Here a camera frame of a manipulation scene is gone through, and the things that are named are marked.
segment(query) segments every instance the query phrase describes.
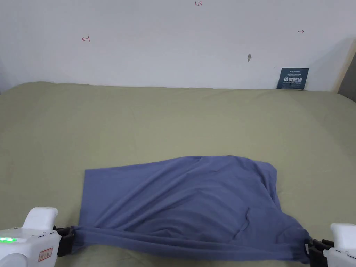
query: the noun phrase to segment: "white robotic arm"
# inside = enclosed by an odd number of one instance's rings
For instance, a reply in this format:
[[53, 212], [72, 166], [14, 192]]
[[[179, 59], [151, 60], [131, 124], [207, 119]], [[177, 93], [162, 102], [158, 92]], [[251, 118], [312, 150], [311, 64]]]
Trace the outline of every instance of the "white robotic arm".
[[53, 230], [58, 210], [33, 208], [21, 228], [0, 231], [0, 267], [54, 267], [61, 236]]

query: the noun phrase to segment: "sticker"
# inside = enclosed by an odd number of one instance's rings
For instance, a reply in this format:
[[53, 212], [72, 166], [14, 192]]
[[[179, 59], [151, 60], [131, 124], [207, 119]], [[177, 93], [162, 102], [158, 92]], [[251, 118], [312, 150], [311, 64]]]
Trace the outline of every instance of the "sticker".
[[309, 69], [283, 68], [279, 77], [277, 89], [303, 90]]
[[52, 256], [52, 252], [53, 248], [43, 250], [38, 256], [38, 261], [44, 261], [45, 259], [49, 258], [50, 256]]

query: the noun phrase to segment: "bed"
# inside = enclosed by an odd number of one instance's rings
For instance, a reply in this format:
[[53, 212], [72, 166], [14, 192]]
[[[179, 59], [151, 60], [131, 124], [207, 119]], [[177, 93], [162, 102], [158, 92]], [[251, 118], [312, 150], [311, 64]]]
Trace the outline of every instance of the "bed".
[[[35, 206], [76, 225], [84, 170], [181, 156], [236, 155], [278, 171], [282, 210], [317, 239], [356, 222], [356, 103], [295, 90], [27, 83], [0, 96], [0, 229]], [[302, 266], [159, 258], [92, 246], [56, 266]]]

